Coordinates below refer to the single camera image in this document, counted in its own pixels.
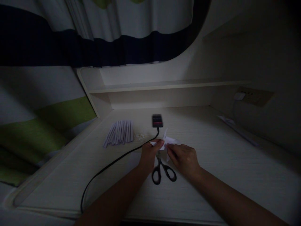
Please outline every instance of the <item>navy blue stripe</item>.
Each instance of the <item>navy blue stripe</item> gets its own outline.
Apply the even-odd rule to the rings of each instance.
[[[145,38],[122,35],[113,42],[83,39],[74,30],[53,32],[47,21],[31,12],[0,5],[1,66],[118,66],[168,61],[197,37],[210,1],[196,0],[193,21],[173,33],[152,32]]]

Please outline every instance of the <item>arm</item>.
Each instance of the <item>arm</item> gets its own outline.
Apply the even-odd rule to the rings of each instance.
[[[194,148],[169,145],[168,155],[187,180],[229,225],[288,225],[200,167]]]
[[[142,147],[137,167],[104,192],[76,221],[80,225],[119,225],[138,190],[154,169],[156,152],[164,142],[154,140],[156,146],[146,143]]]

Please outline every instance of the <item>person's left hand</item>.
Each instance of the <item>person's left hand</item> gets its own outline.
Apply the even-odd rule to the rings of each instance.
[[[157,142],[157,144],[152,146],[150,142],[147,142],[142,146],[141,159],[138,164],[138,167],[147,171],[148,174],[154,169],[157,151],[164,145],[164,141],[161,139],[152,140],[152,142]]]

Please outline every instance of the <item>power socket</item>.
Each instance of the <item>power socket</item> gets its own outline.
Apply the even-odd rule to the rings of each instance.
[[[242,101],[259,107],[263,107],[274,95],[274,92],[246,87],[239,87],[237,92],[246,94]]]

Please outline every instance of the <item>white desk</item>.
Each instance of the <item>white desk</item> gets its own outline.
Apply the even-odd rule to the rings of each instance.
[[[89,180],[108,163],[156,135],[151,114],[161,113],[168,136],[194,147],[200,165],[280,218],[291,223],[297,204],[300,175],[288,166],[297,164],[279,147],[259,138],[265,148],[253,147],[223,123],[211,107],[114,110],[96,120],[61,154],[41,168],[12,195],[20,209],[64,217],[78,217],[82,192]],[[134,133],[145,140],[102,147],[111,124],[134,121]],[[90,184],[84,208],[124,176],[128,156]],[[162,175],[161,184],[149,177],[131,204],[126,219],[224,224],[210,205],[176,171],[177,181]]]

